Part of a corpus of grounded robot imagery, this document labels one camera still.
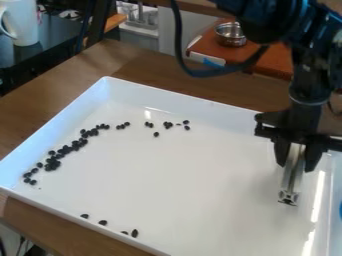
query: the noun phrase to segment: bean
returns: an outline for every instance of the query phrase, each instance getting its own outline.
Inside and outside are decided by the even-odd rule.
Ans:
[[[136,230],[136,229],[134,229],[134,230],[132,231],[132,233],[131,233],[131,236],[134,237],[134,238],[137,238],[138,235],[139,235],[139,231]]]
[[[30,178],[32,176],[32,173],[27,172],[23,175],[24,178]]]
[[[30,181],[30,185],[34,186],[34,185],[36,185],[36,184],[37,184],[37,181],[36,181],[36,180],[31,180],[31,181]]]
[[[38,170],[38,168],[33,168],[32,170],[31,170],[31,173],[37,173],[39,170]]]
[[[106,226],[107,223],[108,223],[108,221],[106,221],[106,220],[100,220],[99,221],[99,224],[102,225],[102,226]]]
[[[84,214],[81,215],[81,218],[88,219],[89,218],[89,214],[84,213]]]

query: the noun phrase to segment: small tray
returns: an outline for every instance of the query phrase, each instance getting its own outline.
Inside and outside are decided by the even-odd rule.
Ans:
[[[105,77],[0,162],[0,190],[156,255],[334,255],[342,190],[332,179],[340,158],[326,154],[304,175],[298,207],[280,204],[282,171],[272,143],[253,136],[254,115]],[[183,120],[191,130],[176,125]],[[174,126],[166,130],[165,121]],[[57,171],[41,169],[35,186],[23,183],[49,150],[101,123],[111,129]],[[136,239],[120,233],[133,229]]]

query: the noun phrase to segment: black bean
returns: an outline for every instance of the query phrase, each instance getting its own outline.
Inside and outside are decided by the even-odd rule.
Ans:
[[[32,173],[30,172],[24,173],[23,175],[24,178],[30,178],[31,176],[32,176]]]
[[[136,230],[136,229],[134,229],[134,230],[132,231],[132,233],[131,233],[131,236],[134,237],[134,238],[137,238],[138,235],[139,235],[139,231]]]
[[[98,130],[96,130],[95,128],[94,129],[91,129],[91,134],[93,135],[93,136],[96,136],[96,135],[98,135],[99,134],[99,131]]]
[[[56,159],[62,159],[64,157],[64,154],[57,154]]]
[[[32,170],[31,170],[31,173],[37,173],[39,170],[38,170],[38,168],[33,168]]]
[[[31,181],[30,181],[30,185],[34,186],[34,185],[36,185],[36,184],[37,184],[37,181],[36,181],[36,180],[31,180]]]
[[[49,164],[45,165],[44,170],[47,172],[51,171],[51,166]]]
[[[99,224],[102,225],[102,226],[106,226],[107,223],[108,223],[108,221],[106,221],[106,220],[100,220],[99,221]]]
[[[86,139],[82,139],[82,140],[81,140],[81,144],[82,144],[82,145],[86,145],[87,143],[88,143],[88,140],[86,140]]]
[[[84,213],[84,214],[81,215],[81,218],[88,219],[89,218],[89,214]]]
[[[67,146],[66,148],[63,147],[63,150],[64,150],[64,154],[66,155],[72,151],[72,148]]]

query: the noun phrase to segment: black cable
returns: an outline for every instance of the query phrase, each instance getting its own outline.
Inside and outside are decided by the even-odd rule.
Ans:
[[[2,242],[2,239],[0,238],[0,253],[1,253],[1,256],[6,256],[6,250],[5,250],[5,246],[4,246],[4,243]]]
[[[17,253],[15,254],[15,256],[19,256],[20,251],[21,251],[21,247],[23,246],[24,242],[25,242],[25,238],[23,236],[20,236],[20,244],[19,244],[19,247],[18,247],[18,250],[17,250]]]
[[[88,0],[87,6],[84,13],[83,24],[81,27],[80,34],[77,38],[76,47],[75,47],[75,54],[78,54],[82,50],[83,45],[83,38],[88,30],[89,19],[91,17],[91,13],[93,12],[96,0]]]
[[[230,74],[236,71],[242,71],[248,67],[257,63],[260,57],[268,50],[268,45],[261,46],[252,56],[240,64],[226,65],[223,68],[206,69],[206,70],[194,70],[186,66],[183,53],[182,53],[182,34],[183,34],[183,24],[182,17],[176,3],[176,0],[170,0],[171,9],[175,18],[175,55],[179,65],[182,69],[190,76],[193,77],[212,77]]]

